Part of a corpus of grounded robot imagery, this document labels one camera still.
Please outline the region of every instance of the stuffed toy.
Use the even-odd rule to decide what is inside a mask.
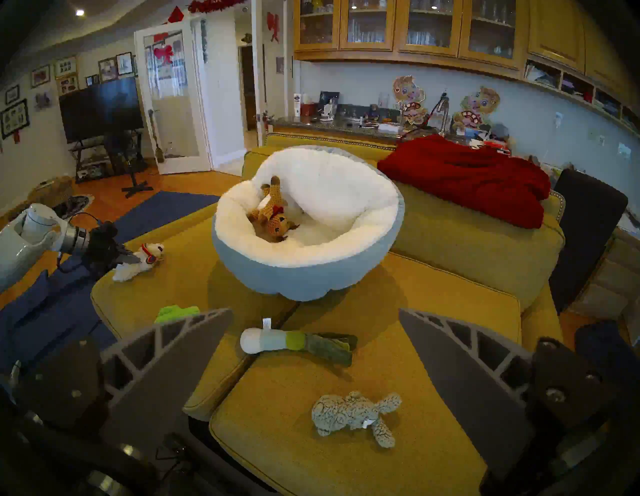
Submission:
[[[271,184],[263,184],[260,189],[264,198],[270,196],[267,204],[261,209],[253,209],[247,214],[247,218],[251,222],[257,222],[265,225],[267,233],[271,237],[272,242],[279,243],[287,239],[285,236],[287,231],[300,227],[294,222],[288,220],[284,215],[284,207],[288,206],[287,201],[282,198],[280,192],[280,178],[273,176]]]
[[[389,394],[377,403],[368,400],[358,391],[350,392],[346,398],[325,394],[316,401],[311,410],[311,419],[321,436],[328,436],[346,426],[351,430],[371,426],[378,444],[383,448],[393,448],[396,440],[380,414],[396,410],[401,403],[402,400],[396,393]]]
[[[161,244],[143,243],[134,253],[140,259],[139,264],[118,264],[113,272],[113,280],[118,282],[133,279],[141,272],[151,270],[163,259],[164,246]]]
[[[358,338],[348,334],[281,331],[271,329],[270,323],[263,329],[245,329],[240,336],[240,348],[249,355],[276,349],[308,351],[312,355],[345,367],[351,365],[357,343]]]

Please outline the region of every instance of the wall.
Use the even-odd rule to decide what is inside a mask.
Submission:
[[[622,191],[631,204],[640,207],[640,140],[605,117],[561,97],[524,83],[436,67],[301,62],[300,72],[301,92],[315,100],[321,90],[340,92],[340,103],[356,105],[377,103],[380,93],[388,94],[394,102],[393,80],[412,74],[426,92],[423,106],[431,111],[446,91],[451,98],[450,114],[460,109],[464,96],[481,85],[493,88],[500,95],[500,106],[491,114],[491,121],[509,128],[516,141],[516,155],[536,155],[558,166],[571,162]],[[554,126],[556,112],[564,115],[558,130]],[[605,136],[604,146],[588,139],[592,130]],[[617,154],[620,142],[631,148],[630,161]]]

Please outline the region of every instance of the sofa cushion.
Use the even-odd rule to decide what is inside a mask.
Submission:
[[[216,255],[211,243],[211,222],[209,216],[186,230],[176,232],[166,227],[164,232],[172,234],[166,239],[160,236],[163,228],[157,230],[159,235],[155,238],[156,231],[151,231],[145,239],[164,244],[164,260],[127,282],[114,282],[109,273],[91,293],[96,312],[119,339],[150,326],[160,308],[168,305],[197,305],[202,312],[214,308],[233,310],[234,322],[184,406],[188,415],[205,421],[250,364],[250,356],[239,345],[242,331],[259,326],[265,315],[270,315],[276,326],[295,306],[295,302],[282,296],[253,292],[238,281]]]
[[[357,335],[353,365],[332,366],[304,352],[261,353],[211,417],[213,437],[283,494],[477,493],[485,464],[431,384],[398,321],[401,307],[521,342],[516,298],[390,253],[355,286],[302,303],[283,327]],[[352,390],[373,401],[390,392],[403,398],[384,416],[394,448],[379,447],[368,429],[317,434],[313,404]]]
[[[542,202],[540,229],[523,229],[408,184],[396,186],[404,196],[405,213],[392,252],[508,292],[523,310],[533,303],[564,246],[557,197]]]

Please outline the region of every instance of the black chair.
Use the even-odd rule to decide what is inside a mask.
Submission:
[[[146,181],[138,184],[136,182],[136,173],[134,171],[133,165],[131,164],[130,156],[136,154],[133,139],[131,135],[125,131],[122,132],[112,132],[104,135],[104,148],[107,150],[107,153],[111,155],[117,156],[121,154],[124,158],[124,162],[126,164],[127,171],[131,176],[132,186],[128,188],[122,188],[123,192],[126,192],[125,198],[130,198],[135,195],[139,191],[153,191],[154,189],[151,186],[148,186]]]
[[[628,199],[608,184],[569,169],[560,174],[554,190],[566,200],[560,221],[566,242],[549,278],[559,314],[576,299],[596,268]]]

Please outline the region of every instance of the red decoration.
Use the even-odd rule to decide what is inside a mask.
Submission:
[[[189,12],[213,12],[214,10],[222,10],[225,8],[233,7],[239,3],[244,2],[244,0],[204,0],[202,2],[198,2],[198,0],[193,0],[189,4],[188,10]]]
[[[157,59],[164,59],[165,64],[171,63],[171,57],[173,56],[173,49],[171,45],[165,45],[163,48],[154,48],[154,55]]]
[[[176,6],[176,8],[173,9],[173,12],[171,12],[171,15],[169,16],[168,21],[169,22],[180,22],[182,19],[184,19],[184,14],[182,13],[182,10],[180,10]]]
[[[276,40],[280,43],[280,40],[278,39],[278,31],[280,31],[280,16],[278,14],[273,15],[271,12],[267,12],[267,28],[269,28],[269,31],[273,30],[271,41]]]

